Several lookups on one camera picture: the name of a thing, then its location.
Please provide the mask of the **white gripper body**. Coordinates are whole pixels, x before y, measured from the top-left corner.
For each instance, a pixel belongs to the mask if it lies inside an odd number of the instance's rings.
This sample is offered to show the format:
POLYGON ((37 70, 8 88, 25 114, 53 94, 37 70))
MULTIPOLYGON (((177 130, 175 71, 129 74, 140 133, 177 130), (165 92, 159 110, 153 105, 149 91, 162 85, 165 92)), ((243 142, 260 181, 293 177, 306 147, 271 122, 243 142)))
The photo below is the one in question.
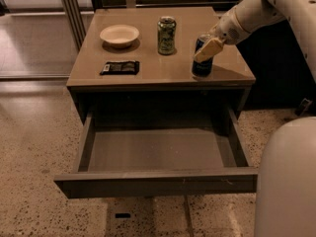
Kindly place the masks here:
POLYGON ((239 23, 236 10, 224 13, 219 21, 210 29, 210 34, 222 40, 225 44, 238 44, 250 35, 239 23))

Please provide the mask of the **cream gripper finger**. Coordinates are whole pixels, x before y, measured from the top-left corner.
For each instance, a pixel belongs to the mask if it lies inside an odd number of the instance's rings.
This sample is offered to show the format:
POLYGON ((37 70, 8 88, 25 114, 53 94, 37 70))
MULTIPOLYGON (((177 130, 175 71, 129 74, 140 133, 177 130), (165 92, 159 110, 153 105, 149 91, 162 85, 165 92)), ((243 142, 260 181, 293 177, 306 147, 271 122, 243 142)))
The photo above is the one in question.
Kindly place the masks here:
POLYGON ((224 42, 220 38, 210 38, 195 54, 194 61, 201 63, 222 51, 224 42))

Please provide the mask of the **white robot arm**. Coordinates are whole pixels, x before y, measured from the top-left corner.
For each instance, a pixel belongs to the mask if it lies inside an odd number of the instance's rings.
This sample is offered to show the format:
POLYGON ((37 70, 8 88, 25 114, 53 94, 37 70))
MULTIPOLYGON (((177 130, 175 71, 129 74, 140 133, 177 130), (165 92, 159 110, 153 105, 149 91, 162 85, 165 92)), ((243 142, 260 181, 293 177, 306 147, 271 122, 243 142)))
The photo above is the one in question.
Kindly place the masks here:
MULTIPOLYGON (((242 0, 210 30, 194 57, 206 61, 226 44, 287 20, 316 80, 315 0, 242 0)), ((281 126, 268 141, 258 172, 254 237, 316 237, 316 118, 281 126)))

